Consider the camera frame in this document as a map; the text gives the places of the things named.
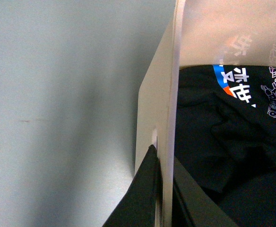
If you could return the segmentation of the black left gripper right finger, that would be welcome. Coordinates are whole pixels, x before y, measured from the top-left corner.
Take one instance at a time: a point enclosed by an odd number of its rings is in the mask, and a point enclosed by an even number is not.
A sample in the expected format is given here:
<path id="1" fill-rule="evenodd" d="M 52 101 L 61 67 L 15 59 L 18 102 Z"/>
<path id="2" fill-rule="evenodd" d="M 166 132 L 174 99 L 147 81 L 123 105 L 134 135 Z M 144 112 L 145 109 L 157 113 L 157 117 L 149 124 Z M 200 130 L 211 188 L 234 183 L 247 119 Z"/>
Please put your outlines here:
<path id="1" fill-rule="evenodd" d="M 173 199 L 177 204 L 172 220 L 185 227 L 236 227 L 201 189 L 180 161 L 174 158 Z"/>

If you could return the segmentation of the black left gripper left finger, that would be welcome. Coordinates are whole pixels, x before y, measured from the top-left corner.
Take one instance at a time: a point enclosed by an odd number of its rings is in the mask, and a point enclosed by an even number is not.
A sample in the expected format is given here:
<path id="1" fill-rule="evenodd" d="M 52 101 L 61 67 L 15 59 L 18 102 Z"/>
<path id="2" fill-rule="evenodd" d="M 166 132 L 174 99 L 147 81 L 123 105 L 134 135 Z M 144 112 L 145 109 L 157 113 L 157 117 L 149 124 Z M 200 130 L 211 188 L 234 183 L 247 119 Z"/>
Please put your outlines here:
<path id="1" fill-rule="evenodd" d="M 153 227 L 161 181 L 157 150 L 150 145 L 135 177 L 104 227 Z"/>

